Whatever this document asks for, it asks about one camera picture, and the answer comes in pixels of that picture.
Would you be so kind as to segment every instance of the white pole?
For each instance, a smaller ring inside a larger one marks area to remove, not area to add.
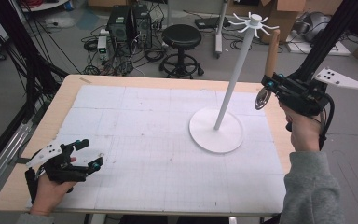
[[[219,116],[217,117],[216,124],[214,125],[215,130],[219,130],[220,124],[222,123],[223,117],[226,114],[227,106],[229,103],[229,100],[231,98],[232,92],[234,92],[235,84],[238,81],[238,78],[240,77],[241,69],[243,67],[243,63],[245,62],[246,55],[248,54],[249,48],[252,44],[252,39],[255,36],[255,30],[252,28],[249,28],[245,31],[245,37],[243,38],[243,43],[241,46],[241,52],[240,57],[237,60],[237,64],[235,64],[234,72],[231,76],[231,80],[229,81],[225,100],[222,103],[222,107],[220,108]]]

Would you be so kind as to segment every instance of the human hand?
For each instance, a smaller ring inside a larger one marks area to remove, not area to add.
[[[66,192],[77,182],[63,182],[61,184],[50,181],[48,175],[39,176],[37,194],[30,214],[39,216],[49,216],[54,208],[62,201]]]
[[[315,118],[302,116],[279,102],[286,114],[287,122],[292,123],[291,141],[295,151],[319,151],[321,123]]]

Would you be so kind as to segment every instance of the round white base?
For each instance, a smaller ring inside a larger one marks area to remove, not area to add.
[[[220,110],[204,108],[196,112],[190,120],[189,129],[194,141],[206,150],[227,153],[243,141],[243,128],[240,121],[229,112],[223,117],[219,130],[214,129]]]

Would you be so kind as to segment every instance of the wooden handle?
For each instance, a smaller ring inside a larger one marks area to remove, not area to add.
[[[278,47],[279,47],[279,34],[280,30],[274,30],[272,32],[271,42],[269,42],[269,49],[266,61],[265,75],[272,77],[274,74],[275,63],[277,62]]]

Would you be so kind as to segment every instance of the person's right hand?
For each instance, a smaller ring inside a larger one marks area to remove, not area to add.
[[[296,151],[319,151],[319,134],[321,123],[296,113],[286,105],[279,102],[286,114],[287,122],[292,123],[292,145]]]

